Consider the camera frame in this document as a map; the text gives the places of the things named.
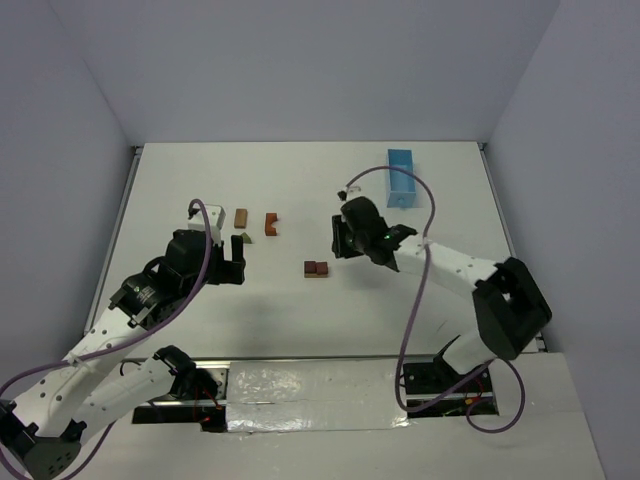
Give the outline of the blue rectangular box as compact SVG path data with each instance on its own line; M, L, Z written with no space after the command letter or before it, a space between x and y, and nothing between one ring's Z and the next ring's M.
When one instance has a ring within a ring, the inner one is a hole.
M387 207L408 209L414 207L416 182L413 174L413 156L411 150L387 150Z

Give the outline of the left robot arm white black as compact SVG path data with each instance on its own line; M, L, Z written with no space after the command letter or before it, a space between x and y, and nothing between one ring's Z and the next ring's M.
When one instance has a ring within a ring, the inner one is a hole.
M219 381L169 345L116 379L135 347L176 320L206 285L244 281L244 245L224 245L198 230L177 230L166 252L127 277L89 333L43 378L1 402L1 444L21 464L20 479L70 478L68 468L99 431L158 397L216 401Z

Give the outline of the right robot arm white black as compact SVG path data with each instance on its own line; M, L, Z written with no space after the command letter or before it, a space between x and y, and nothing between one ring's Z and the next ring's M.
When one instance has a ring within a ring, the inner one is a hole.
M552 311L521 260L502 262L464 254L419 238L406 225L389 226L375 204L339 193L332 217L332 251L338 259L367 257L396 273L419 275L471 302L475 324L455 336L433 359L435 374L454 380L494 360L516 359L550 322Z

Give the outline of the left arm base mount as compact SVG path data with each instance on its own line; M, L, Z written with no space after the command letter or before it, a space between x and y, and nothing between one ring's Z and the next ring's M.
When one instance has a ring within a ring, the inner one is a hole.
M134 425L192 425L203 432L227 431L227 369L197 367L176 381L168 393L134 409Z

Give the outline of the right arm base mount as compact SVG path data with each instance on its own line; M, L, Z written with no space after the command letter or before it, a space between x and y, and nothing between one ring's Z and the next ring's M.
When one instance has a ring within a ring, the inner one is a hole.
M461 385L438 403L417 411L418 407L434 400L461 379L462 376L456 373L437 373L432 361L405 363L400 377L400 391L411 409L407 416L411 419L464 417L467 409L477 402L480 405L473 414L496 415L493 385L487 371Z

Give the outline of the red brown square block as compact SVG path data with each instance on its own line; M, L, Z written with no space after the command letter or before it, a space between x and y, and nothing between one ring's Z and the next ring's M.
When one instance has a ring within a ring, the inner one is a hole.
M305 261L304 262L304 273L305 274L315 274L317 270L315 261Z

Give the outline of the light brown rectangular block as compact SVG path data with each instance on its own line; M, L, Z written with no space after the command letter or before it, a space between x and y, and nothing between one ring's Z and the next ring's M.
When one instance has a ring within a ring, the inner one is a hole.
M247 226L248 210L245 208L238 208L235 211L234 227L236 229L244 229Z

